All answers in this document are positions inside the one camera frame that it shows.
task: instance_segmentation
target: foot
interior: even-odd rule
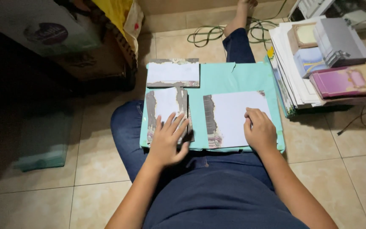
[[[224,35],[228,37],[228,35],[230,35],[234,30],[238,28],[245,28],[249,9],[251,7],[256,7],[257,5],[257,0],[239,0],[237,4],[237,14],[225,27]]]

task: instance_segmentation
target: dark blue shirt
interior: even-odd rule
[[[254,177],[233,170],[195,169],[160,191],[145,229],[308,228]]]

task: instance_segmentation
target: blue jeans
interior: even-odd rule
[[[235,30],[223,41],[223,45],[227,50],[227,61],[255,63],[245,29]],[[139,143],[143,109],[144,101],[134,100],[118,107],[111,117],[114,142],[132,182],[148,155],[148,150],[142,149]],[[206,150],[190,151],[180,164],[169,168],[161,175],[158,188],[161,189],[170,180],[190,170],[209,167],[244,172],[260,180],[272,191],[274,190],[257,154],[252,152],[218,153]]]

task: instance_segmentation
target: electrical cord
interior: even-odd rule
[[[267,25],[270,25],[272,27],[277,27],[278,24],[276,23],[273,23],[269,20],[271,19],[274,19],[276,18],[282,11],[283,7],[285,6],[287,0],[285,0],[283,3],[282,3],[282,6],[281,8],[279,9],[279,12],[272,18],[268,18],[268,19],[265,19],[265,20],[259,20],[257,18],[252,18],[252,17],[248,17],[248,19],[250,19],[250,23],[247,24],[247,25],[250,25],[254,22],[256,22],[256,25],[250,27],[249,29],[247,29],[247,34],[250,33],[251,36],[256,39],[257,41],[249,41],[249,43],[251,44],[258,44],[258,43],[262,43],[263,42],[263,45],[265,46],[265,49],[267,50],[266,48],[266,43],[271,43],[271,39],[265,39],[265,31],[268,31],[268,29],[264,28],[264,26],[266,27]],[[204,28],[211,28],[208,32],[204,32],[204,33],[200,33],[200,30],[204,29]],[[210,41],[212,40],[217,40],[217,39],[220,39],[223,35],[223,31],[224,31],[225,27],[224,26],[200,26],[199,28],[196,29],[196,31],[192,34],[189,34],[188,37],[187,37],[187,41],[189,43],[192,43],[194,44],[194,46],[198,47],[198,48],[202,48],[204,46],[206,46]],[[257,30],[257,29],[261,29],[262,30],[262,38],[257,38],[255,37],[252,32],[254,30]],[[217,37],[215,38],[210,38],[210,36],[212,34],[219,34]],[[202,40],[197,40],[196,41],[196,36],[197,35],[207,35],[207,38],[206,39],[202,39]],[[198,43],[201,43],[201,42],[205,42],[205,44],[203,45],[198,45]]]
[[[357,116],[356,118],[354,118],[351,122],[349,122],[348,124],[347,124],[347,126],[346,127],[344,127],[344,129],[343,130],[341,130],[340,132],[338,132],[337,133],[337,136],[340,136],[342,133],[344,133],[346,130],[347,130],[347,128],[355,121],[355,120],[357,120],[357,119],[360,119],[361,120],[361,124],[363,125],[363,126],[365,126],[366,127],[366,124],[363,122],[363,119],[362,119],[362,117],[364,116],[364,115],[366,115],[366,112],[364,113],[363,112],[363,110],[365,109],[365,105],[362,107],[362,109],[361,109],[361,113],[360,113],[360,115],[359,116]]]

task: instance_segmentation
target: left hand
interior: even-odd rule
[[[164,169],[182,161],[189,152],[189,142],[183,143],[180,152],[177,152],[177,142],[189,124],[186,119],[176,130],[184,114],[179,115],[174,121],[176,113],[173,112],[162,126],[161,117],[156,119],[156,128],[146,163]]]

